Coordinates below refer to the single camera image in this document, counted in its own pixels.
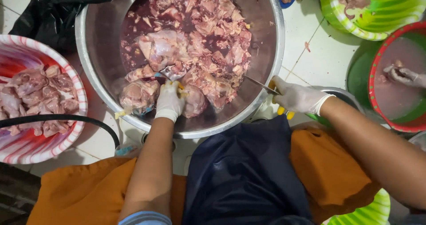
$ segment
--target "stainless steel basin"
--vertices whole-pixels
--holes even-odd
[[[114,112],[121,111],[118,95],[124,85],[126,72],[120,59],[120,29],[124,16],[135,0],[112,0],[109,3],[86,6],[77,16],[75,33],[78,54],[90,83]],[[251,67],[248,76],[262,83],[278,74],[284,54],[284,19],[278,0],[234,0],[242,15],[251,24],[253,33]],[[201,115],[179,118],[175,137],[200,138],[220,133],[240,123],[265,100],[267,93],[245,80],[236,97],[218,114],[208,109]],[[154,113],[143,119],[133,115],[123,119],[149,131]]]

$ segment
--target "gloved hand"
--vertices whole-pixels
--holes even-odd
[[[426,88],[425,74],[417,74],[407,68],[399,68],[395,65],[390,65],[383,69],[383,71],[385,73],[388,73],[391,79],[398,81],[404,85]]]
[[[160,89],[160,96],[157,100],[157,114],[159,117],[168,118],[176,122],[176,119],[182,114],[185,106],[185,99],[178,98],[178,81],[167,81]]]
[[[285,109],[299,113],[312,113],[320,116],[320,108],[330,95],[326,92],[314,90],[298,84],[290,84],[280,77],[274,76],[272,80],[282,96],[275,96],[275,102]]]

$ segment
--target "black hose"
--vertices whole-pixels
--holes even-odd
[[[47,121],[47,120],[74,120],[74,121],[83,121],[86,123],[91,123],[96,126],[99,126],[106,130],[114,140],[115,148],[117,148],[120,145],[120,141],[118,139],[118,136],[115,134],[114,130],[111,129],[108,125],[105,123],[97,120],[92,119],[86,116],[81,115],[73,115],[73,114],[45,114],[45,115],[30,115],[30,116],[22,116],[18,118],[13,119],[4,119],[0,120],[0,129],[13,126],[13,125],[19,125],[19,124],[26,124],[26,123],[32,123],[32,122],[39,122],[39,121]]]

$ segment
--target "black plastic bag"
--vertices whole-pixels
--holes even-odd
[[[74,53],[75,17],[86,4],[108,1],[111,0],[31,0],[9,34],[35,39],[63,55]]]
[[[211,136],[189,164],[182,224],[312,225],[286,116]]]

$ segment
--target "white tiled floor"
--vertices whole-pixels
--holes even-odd
[[[3,34],[9,32],[13,22],[18,18],[30,0],[0,0],[3,5]],[[361,40],[350,34],[334,30],[324,20],[319,0],[303,0],[300,4],[294,3],[283,10],[285,20],[285,54],[280,77],[290,83],[304,86],[335,86],[345,88],[345,76],[349,61],[359,46]],[[310,50],[305,49],[305,42],[310,43]],[[89,98],[89,116],[100,119],[123,138],[118,129],[118,123],[113,119],[113,113],[99,99],[84,75],[82,79]],[[296,116],[290,123],[296,124],[306,121],[305,115]],[[189,156],[198,141],[178,141],[177,154]],[[57,159],[23,166],[31,173],[43,173],[71,164],[87,164],[113,156],[114,146],[109,135],[102,129],[86,125],[83,134],[74,144],[72,151],[59,155]],[[183,159],[175,163],[184,164]]]

